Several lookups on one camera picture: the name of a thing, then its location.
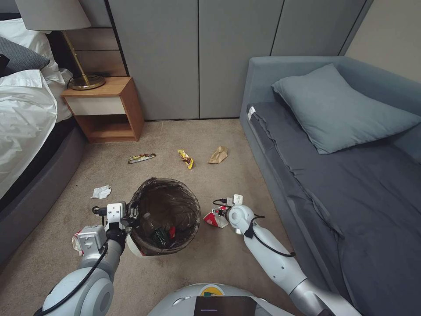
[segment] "carpet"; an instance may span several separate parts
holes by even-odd
[[[207,163],[218,145],[228,147],[219,165]],[[194,159],[188,170],[178,156],[184,149]],[[155,153],[153,159],[129,165],[129,156]],[[196,195],[202,217],[217,198],[244,196],[243,203],[265,219],[289,250],[292,247],[238,119],[147,122],[139,142],[88,144],[82,162],[45,218],[3,266],[0,310],[3,315],[32,315],[51,288],[75,270],[78,253],[71,237],[86,225],[100,223],[95,205],[129,201],[150,177],[182,181]],[[111,185],[108,198],[94,200],[93,189]],[[139,259],[126,248],[114,280],[108,315],[146,315],[169,292],[193,283],[214,282],[250,291],[293,314],[298,310],[276,286],[230,226],[202,221],[188,247],[176,254]]]

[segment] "screen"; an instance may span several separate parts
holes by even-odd
[[[270,316],[249,296],[198,296],[194,316]]]

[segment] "gray blanket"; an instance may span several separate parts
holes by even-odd
[[[383,140],[320,155],[286,105],[253,107],[265,154],[295,178],[288,198],[336,285],[341,274],[364,315],[420,314],[421,165]]]

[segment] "lamp shade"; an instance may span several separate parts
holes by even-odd
[[[78,0],[16,0],[25,27],[35,31],[64,31],[91,26]]]

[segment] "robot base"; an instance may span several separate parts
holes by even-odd
[[[216,302],[216,300],[221,301],[221,299],[225,302],[222,304]],[[266,300],[253,296],[246,290],[218,283],[197,283],[168,294],[150,311],[148,316],[199,316],[209,315],[207,313],[209,311],[218,311],[218,315],[222,313],[232,315],[231,308],[235,308],[235,311],[239,312],[241,305],[251,312],[250,315],[292,315]]]

